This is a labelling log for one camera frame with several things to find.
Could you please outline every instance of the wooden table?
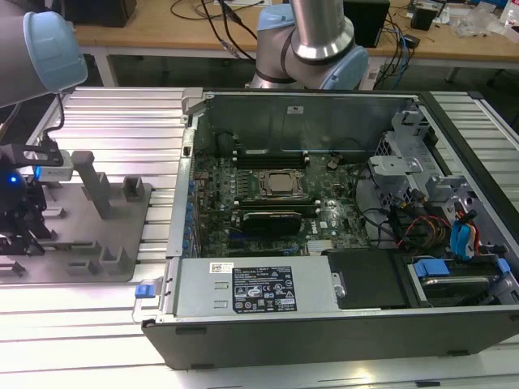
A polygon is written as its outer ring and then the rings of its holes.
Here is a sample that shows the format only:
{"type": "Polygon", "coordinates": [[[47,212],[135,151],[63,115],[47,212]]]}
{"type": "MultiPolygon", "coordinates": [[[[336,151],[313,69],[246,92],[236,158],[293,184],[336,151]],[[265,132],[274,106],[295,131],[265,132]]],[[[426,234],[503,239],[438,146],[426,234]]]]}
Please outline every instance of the wooden table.
{"type": "MultiPolygon", "coordinates": [[[[191,2],[182,0],[175,12],[188,17],[199,17],[191,2]]],[[[519,45],[507,38],[491,33],[488,36],[459,38],[447,25],[433,24],[429,31],[410,29],[410,19],[405,18],[398,7],[407,0],[392,0],[391,16],[404,33],[421,39],[413,60],[414,65],[450,67],[486,67],[519,69],[519,45]]],[[[134,17],[125,28],[76,26],[76,37],[84,53],[92,54],[97,62],[105,86],[116,86],[117,79],[111,66],[110,55],[154,55],[165,57],[230,58],[213,35],[207,20],[184,20],[169,12],[173,0],[138,0],[134,17]]],[[[262,7],[239,11],[243,22],[255,30],[262,7]]],[[[219,7],[208,5],[211,14],[220,13],[219,7]]],[[[223,22],[215,20],[217,31],[225,37],[223,22]]],[[[242,28],[229,23],[233,38],[247,52],[256,50],[255,40],[242,28]]],[[[378,46],[368,49],[370,69],[363,82],[363,89],[372,89],[380,67],[395,50],[394,40],[384,32],[378,46]]]]}

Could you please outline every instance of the power cord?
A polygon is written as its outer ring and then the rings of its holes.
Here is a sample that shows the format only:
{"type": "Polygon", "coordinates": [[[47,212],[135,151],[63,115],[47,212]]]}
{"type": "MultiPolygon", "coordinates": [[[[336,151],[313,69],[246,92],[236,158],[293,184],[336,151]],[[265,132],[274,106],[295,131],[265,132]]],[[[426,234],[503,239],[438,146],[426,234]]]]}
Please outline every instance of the power cord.
{"type": "Polygon", "coordinates": [[[59,105],[59,114],[60,114],[59,124],[57,126],[49,127],[47,129],[43,130],[42,131],[43,139],[49,138],[49,132],[61,130],[63,128],[63,126],[65,126],[65,109],[63,108],[63,99],[59,93],[56,94],[56,98],[58,99],[58,105],[59,105]]]}
{"type": "MultiPolygon", "coordinates": [[[[204,13],[204,12],[199,10],[202,7],[201,4],[199,4],[198,6],[193,6],[192,3],[191,3],[191,6],[193,8],[193,11],[199,16],[199,18],[194,18],[192,16],[186,16],[186,15],[180,15],[178,12],[175,11],[175,7],[182,1],[183,0],[176,0],[171,5],[171,7],[169,8],[169,12],[171,13],[171,15],[174,15],[174,16],[178,17],[179,19],[184,19],[184,20],[208,20],[208,19],[220,19],[223,16],[223,14],[218,14],[218,15],[210,15],[209,13],[206,14],[206,13],[204,13]]],[[[212,0],[206,0],[205,4],[209,4],[211,2],[212,2],[212,0]]],[[[253,6],[258,6],[259,4],[263,4],[263,3],[264,3],[264,0],[261,0],[259,2],[255,2],[254,4],[248,4],[246,6],[241,6],[239,8],[236,8],[233,11],[234,12],[238,12],[238,11],[241,11],[241,10],[245,10],[247,8],[251,8],[253,6]]]]}
{"type": "Polygon", "coordinates": [[[407,47],[402,30],[398,24],[392,21],[391,14],[388,13],[388,17],[389,20],[386,20],[386,22],[390,27],[384,27],[384,30],[391,32],[392,35],[394,34],[393,38],[395,40],[395,53],[393,54],[389,64],[382,71],[382,75],[375,82],[375,86],[384,84],[384,81],[389,77],[396,76],[397,78],[391,87],[391,89],[394,89],[400,82],[404,73],[407,71],[407,69],[409,69],[410,60],[414,56],[414,49],[407,47]]]}
{"type": "MultiPolygon", "coordinates": [[[[204,3],[204,0],[201,0],[202,1],[202,4],[204,5],[204,9],[206,10],[207,12],[207,7],[205,6],[205,3],[204,3]]],[[[251,56],[249,55],[249,53],[247,53],[245,50],[243,50],[240,45],[238,43],[236,43],[236,41],[233,39],[233,37],[230,35],[230,31],[229,31],[229,24],[227,23],[227,12],[225,11],[225,6],[227,6],[224,2],[224,0],[219,0],[220,2],[220,7],[221,7],[221,13],[223,14],[224,16],[224,28],[225,28],[225,33],[227,34],[227,37],[229,38],[229,40],[231,41],[231,43],[234,45],[234,47],[236,49],[238,49],[238,51],[240,53],[242,53],[245,57],[247,57],[249,59],[249,61],[253,64],[256,64],[256,60],[251,56]]]]}
{"type": "Polygon", "coordinates": [[[18,116],[20,108],[22,108],[22,103],[18,103],[17,105],[15,105],[11,113],[9,113],[9,116],[7,117],[6,121],[4,123],[0,123],[0,140],[2,140],[2,138],[6,134],[7,128],[9,128],[11,123],[16,119],[16,116],[18,116]]]}

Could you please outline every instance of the metal bracket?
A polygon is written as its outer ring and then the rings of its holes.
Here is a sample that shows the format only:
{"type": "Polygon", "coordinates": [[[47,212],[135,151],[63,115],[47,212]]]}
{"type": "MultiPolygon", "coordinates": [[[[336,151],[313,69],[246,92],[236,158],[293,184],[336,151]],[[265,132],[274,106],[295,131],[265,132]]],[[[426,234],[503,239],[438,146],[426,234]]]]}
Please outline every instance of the metal bracket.
{"type": "Polygon", "coordinates": [[[186,88],[182,93],[182,113],[192,115],[195,111],[202,108],[204,104],[203,88],[186,88]]]}
{"type": "Polygon", "coordinates": [[[438,177],[432,176],[426,182],[425,187],[429,193],[429,201],[444,203],[451,199],[461,187],[466,184],[466,180],[461,176],[438,177]]]}
{"type": "Polygon", "coordinates": [[[421,136],[422,138],[431,128],[431,125],[420,111],[396,113],[391,120],[391,124],[397,133],[404,131],[407,136],[421,136]]]}

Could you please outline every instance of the black device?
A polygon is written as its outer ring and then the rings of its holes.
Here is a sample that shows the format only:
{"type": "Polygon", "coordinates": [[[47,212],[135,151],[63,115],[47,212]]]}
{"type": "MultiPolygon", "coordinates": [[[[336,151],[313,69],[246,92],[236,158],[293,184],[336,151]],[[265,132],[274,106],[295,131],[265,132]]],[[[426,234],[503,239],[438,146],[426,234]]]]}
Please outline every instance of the black device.
{"type": "MultiPolygon", "coordinates": [[[[124,27],[135,11],[137,0],[63,0],[62,15],[75,24],[96,24],[104,27],[124,27]]],[[[60,10],[54,1],[53,9],[60,10]]]]}
{"type": "Polygon", "coordinates": [[[355,43],[376,47],[389,11],[389,0],[345,0],[344,15],[355,28],[355,43]]]}
{"type": "Polygon", "coordinates": [[[417,38],[416,36],[405,34],[404,39],[405,47],[407,47],[408,49],[416,49],[420,44],[420,38],[417,38]]]}
{"type": "Polygon", "coordinates": [[[411,28],[429,31],[432,20],[438,15],[438,10],[417,6],[411,19],[411,28]]]}

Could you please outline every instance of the blue latch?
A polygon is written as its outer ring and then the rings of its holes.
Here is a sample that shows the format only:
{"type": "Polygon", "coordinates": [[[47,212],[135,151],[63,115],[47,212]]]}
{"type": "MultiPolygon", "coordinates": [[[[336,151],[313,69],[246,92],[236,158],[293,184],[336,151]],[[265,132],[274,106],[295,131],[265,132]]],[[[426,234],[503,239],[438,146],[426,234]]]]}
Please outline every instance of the blue latch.
{"type": "Polygon", "coordinates": [[[420,259],[413,266],[418,278],[448,276],[451,274],[443,259],[420,259]]]}
{"type": "Polygon", "coordinates": [[[504,259],[504,258],[499,258],[497,260],[497,266],[499,266],[499,268],[503,274],[510,272],[510,265],[508,265],[508,262],[506,262],[506,259],[504,259]]]}
{"type": "Polygon", "coordinates": [[[154,298],[155,285],[137,285],[135,287],[135,298],[154,298]]]}

